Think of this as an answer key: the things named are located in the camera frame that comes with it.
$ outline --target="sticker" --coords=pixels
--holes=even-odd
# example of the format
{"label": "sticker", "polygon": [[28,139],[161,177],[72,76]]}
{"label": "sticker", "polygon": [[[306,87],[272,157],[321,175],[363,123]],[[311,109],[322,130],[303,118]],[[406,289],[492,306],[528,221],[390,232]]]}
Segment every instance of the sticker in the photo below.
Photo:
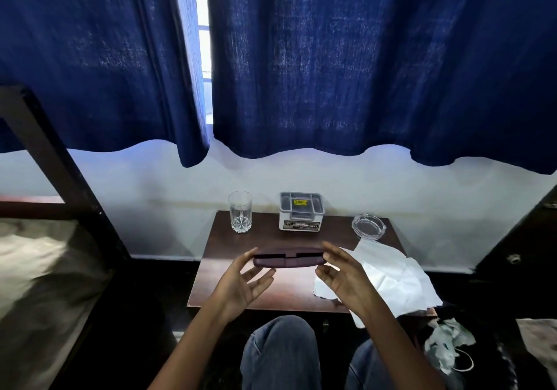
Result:
{"label": "sticker", "polygon": [[286,230],[319,230],[318,221],[293,221],[284,220],[284,229]]}

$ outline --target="bed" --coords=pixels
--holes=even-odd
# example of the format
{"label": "bed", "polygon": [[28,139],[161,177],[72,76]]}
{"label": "bed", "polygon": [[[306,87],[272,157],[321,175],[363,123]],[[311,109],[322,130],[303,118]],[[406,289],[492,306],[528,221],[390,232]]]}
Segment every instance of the bed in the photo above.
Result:
{"label": "bed", "polygon": [[0,87],[0,118],[59,193],[0,196],[0,388],[42,390],[130,256],[32,92]]}

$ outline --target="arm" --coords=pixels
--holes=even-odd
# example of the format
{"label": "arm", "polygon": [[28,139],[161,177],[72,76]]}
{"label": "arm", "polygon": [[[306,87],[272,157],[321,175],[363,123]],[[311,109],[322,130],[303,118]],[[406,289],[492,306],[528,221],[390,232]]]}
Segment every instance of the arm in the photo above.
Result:
{"label": "arm", "polygon": [[195,390],[207,361],[225,326],[273,283],[275,269],[248,283],[261,271],[241,269],[252,259],[257,248],[240,255],[220,278],[213,294],[190,323],[148,390]]}
{"label": "arm", "polygon": [[320,265],[317,276],[361,318],[397,390],[444,390],[442,378],[412,345],[361,264],[328,242],[323,246],[325,260],[340,271]]}

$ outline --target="hand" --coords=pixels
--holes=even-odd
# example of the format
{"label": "hand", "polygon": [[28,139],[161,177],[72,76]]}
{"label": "hand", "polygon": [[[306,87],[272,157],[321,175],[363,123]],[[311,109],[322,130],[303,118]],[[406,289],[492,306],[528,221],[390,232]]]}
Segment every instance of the hand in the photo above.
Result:
{"label": "hand", "polygon": [[346,307],[354,312],[365,323],[372,315],[373,301],[379,294],[368,279],[364,267],[341,248],[323,242],[325,252],[323,258],[331,265],[320,265],[315,270],[317,277],[338,296]]}
{"label": "hand", "polygon": [[253,248],[230,264],[230,267],[220,278],[213,294],[209,297],[210,302],[218,307],[220,320],[225,324],[239,316],[247,306],[257,299],[273,283],[274,268],[268,270],[261,278],[248,283],[262,270],[262,267],[253,267],[240,274],[242,268],[251,260],[257,251]]}

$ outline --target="window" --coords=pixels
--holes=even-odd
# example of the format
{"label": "window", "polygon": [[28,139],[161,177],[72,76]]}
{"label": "window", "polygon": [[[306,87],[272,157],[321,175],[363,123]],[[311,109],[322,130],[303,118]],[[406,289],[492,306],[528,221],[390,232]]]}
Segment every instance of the window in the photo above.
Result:
{"label": "window", "polygon": [[207,124],[213,124],[213,95],[211,84],[211,32],[209,31],[209,9],[207,0],[197,1],[199,45],[201,49],[201,71],[203,73],[203,93],[205,94],[205,114]]}

